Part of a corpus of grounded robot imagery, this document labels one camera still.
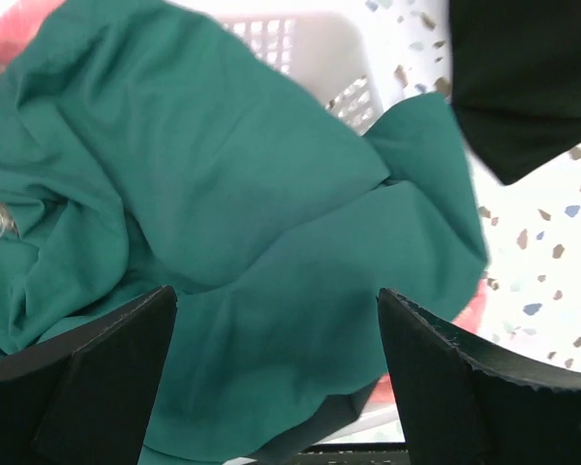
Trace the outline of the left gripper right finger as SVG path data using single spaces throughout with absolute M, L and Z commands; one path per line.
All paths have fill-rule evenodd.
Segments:
M 581 373 L 516 354 L 389 289 L 378 312 L 411 463 L 581 465 Z

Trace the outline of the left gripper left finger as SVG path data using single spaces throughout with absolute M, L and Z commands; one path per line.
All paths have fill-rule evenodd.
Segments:
M 161 287 L 0 358 L 0 465 L 137 463 L 176 311 Z

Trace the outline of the teal green shorts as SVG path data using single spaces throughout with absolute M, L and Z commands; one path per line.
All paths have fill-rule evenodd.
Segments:
M 221 464 L 386 371 L 377 296 L 454 319 L 486 266 L 437 93 L 364 135 L 214 20 L 69 1 L 0 76 L 0 357 L 156 287 L 143 464 Z

